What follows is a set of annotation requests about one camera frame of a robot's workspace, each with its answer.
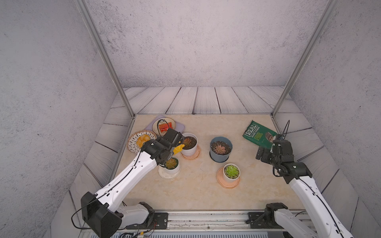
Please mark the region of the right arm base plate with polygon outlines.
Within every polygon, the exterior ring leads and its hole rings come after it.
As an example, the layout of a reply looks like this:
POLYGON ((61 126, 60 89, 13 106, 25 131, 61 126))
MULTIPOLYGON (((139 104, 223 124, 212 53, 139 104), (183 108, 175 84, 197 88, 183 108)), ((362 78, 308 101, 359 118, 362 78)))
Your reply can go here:
POLYGON ((275 222, 274 215, 267 212, 249 212, 249 219, 246 224, 250 225, 251 229, 283 229, 275 222))

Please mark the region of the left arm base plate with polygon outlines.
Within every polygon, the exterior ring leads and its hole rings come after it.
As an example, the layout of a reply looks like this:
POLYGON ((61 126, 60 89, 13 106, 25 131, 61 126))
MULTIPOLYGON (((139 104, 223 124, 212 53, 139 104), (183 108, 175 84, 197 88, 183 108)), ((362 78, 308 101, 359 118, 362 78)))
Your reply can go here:
POLYGON ((165 230, 168 225, 168 213, 155 212, 149 214, 142 224, 126 226, 127 230, 165 230))

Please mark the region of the yellow watering can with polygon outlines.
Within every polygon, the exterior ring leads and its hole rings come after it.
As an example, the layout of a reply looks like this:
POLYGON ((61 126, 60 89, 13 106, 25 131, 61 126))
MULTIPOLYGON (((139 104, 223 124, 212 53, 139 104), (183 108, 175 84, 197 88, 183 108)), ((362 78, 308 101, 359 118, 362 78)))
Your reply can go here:
POLYGON ((179 144, 176 148, 174 148, 173 155, 180 153, 183 150, 184 146, 184 144, 179 144))

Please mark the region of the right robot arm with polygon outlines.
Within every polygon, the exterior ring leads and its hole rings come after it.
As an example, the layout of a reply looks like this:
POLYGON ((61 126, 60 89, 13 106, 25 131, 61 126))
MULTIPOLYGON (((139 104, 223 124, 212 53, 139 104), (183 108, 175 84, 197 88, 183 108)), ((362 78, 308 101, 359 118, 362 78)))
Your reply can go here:
POLYGON ((272 136, 270 146, 259 147, 256 159, 272 165, 273 175, 283 178, 293 189, 309 215, 314 230, 301 222, 283 203, 268 203, 257 221, 269 228, 283 228, 293 238, 351 238, 323 198, 311 171, 294 159, 291 142, 283 135, 272 136))

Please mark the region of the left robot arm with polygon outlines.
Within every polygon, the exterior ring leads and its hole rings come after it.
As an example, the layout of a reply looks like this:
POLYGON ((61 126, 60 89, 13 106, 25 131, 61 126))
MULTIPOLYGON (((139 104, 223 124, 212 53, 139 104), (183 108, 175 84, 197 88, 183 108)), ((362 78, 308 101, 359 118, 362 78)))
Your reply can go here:
POLYGON ((110 238, 129 226, 152 229, 155 211, 151 206, 145 202, 134 206, 121 204, 141 179, 173 157, 184 139, 180 132, 168 129, 164 136, 145 142, 132 162, 106 186, 83 195, 79 212, 85 224, 100 238, 110 238))

